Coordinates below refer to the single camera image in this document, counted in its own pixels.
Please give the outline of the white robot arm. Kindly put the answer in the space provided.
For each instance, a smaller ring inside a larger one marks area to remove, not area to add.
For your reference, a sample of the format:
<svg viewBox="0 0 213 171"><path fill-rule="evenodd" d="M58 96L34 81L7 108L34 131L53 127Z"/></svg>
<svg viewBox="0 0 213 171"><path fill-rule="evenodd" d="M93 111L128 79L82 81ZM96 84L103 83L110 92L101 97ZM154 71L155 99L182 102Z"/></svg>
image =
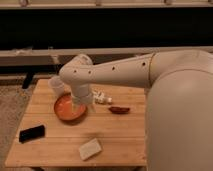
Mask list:
<svg viewBox="0 0 213 171"><path fill-rule="evenodd" d="M147 171L213 171L213 54L151 53L94 65L78 55L59 71L73 101L92 101L90 85L146 88Z"/></svg>

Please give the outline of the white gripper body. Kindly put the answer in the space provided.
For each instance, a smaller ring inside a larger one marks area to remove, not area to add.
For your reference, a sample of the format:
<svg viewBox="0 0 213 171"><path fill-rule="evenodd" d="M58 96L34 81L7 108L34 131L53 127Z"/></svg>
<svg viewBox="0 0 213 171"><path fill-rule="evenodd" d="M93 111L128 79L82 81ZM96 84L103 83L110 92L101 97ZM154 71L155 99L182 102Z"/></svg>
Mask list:
<svg viewBox="0 0 213 171"><path fill-rule="evenodd" d="M93 102L93 94L89 84L71 85L70 88L75 104L89 105Z"/></svg>

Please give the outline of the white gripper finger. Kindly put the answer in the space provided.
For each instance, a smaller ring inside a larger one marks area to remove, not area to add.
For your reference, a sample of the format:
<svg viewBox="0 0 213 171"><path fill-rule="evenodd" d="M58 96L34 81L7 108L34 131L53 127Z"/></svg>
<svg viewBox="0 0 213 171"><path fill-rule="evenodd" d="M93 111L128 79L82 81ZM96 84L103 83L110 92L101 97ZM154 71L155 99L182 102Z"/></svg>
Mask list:
<svg viewBox="0 0 213 171"><path fill-rule="evenodd" d="M77 111L78 110L78 108L79 108L79 104L74 104L74 111Z"/></svg>

